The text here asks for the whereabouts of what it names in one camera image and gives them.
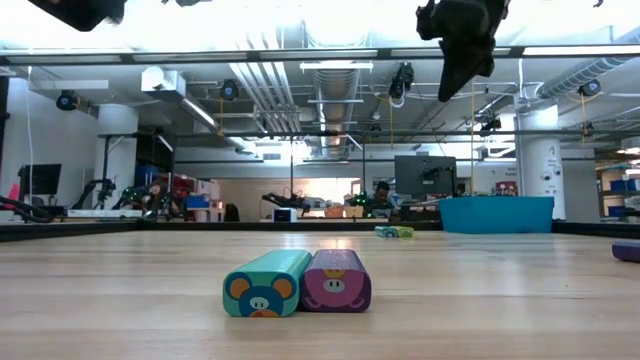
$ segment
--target bear ear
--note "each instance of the bear ear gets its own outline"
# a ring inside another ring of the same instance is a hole
[[[296,292],[295,283],[291,280],[291,276],[286,274],[276,276],[271,287],[282,296],[282,300],[291,298]]]
[[[239,300],[245,291],[251,288],[251,279],[246,274],[231,274],[225,282],[225,290],[227,295],[232,299]]]

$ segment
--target blue bin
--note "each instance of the blue bin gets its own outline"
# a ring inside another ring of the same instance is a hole
[[[440,200],[444,230],[463,234],[550,233],[553,197],[481,196]]]
[[[626,210],[624,206],[609,206],[609,217],[625,217]]]

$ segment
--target white wall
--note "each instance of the white wall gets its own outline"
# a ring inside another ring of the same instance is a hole
[[[6,123],[0,170],[3,195],[9,193],[12,184],[19,183],[18,171],[29,164],[26,85],[25,80],[18,78],[9,83],[7,111],[11,118]],[[29,94],[29,108],[34,164],[62,164],[58,204],[70,205],[82,193],[83,171],[87,174],[84,181],[91,180],[96,119],[79,111],[58,110],[53,100],[34,92]]]

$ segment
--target teal block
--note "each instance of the teal block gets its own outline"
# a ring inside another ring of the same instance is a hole
[[[283,317],[298,306],[300,277],[311,261],[306,250],[274,250],[224,279],[222,302],[231,316]]]

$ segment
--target purple block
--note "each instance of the purple block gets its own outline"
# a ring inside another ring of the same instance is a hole
[[[300,279],[308,311],[362,312],[371,304],[371,279],[353,250],[318,250]]]
[[[640,243],[619,241],[613,244],[612,251],[618,260],[640,263]]]

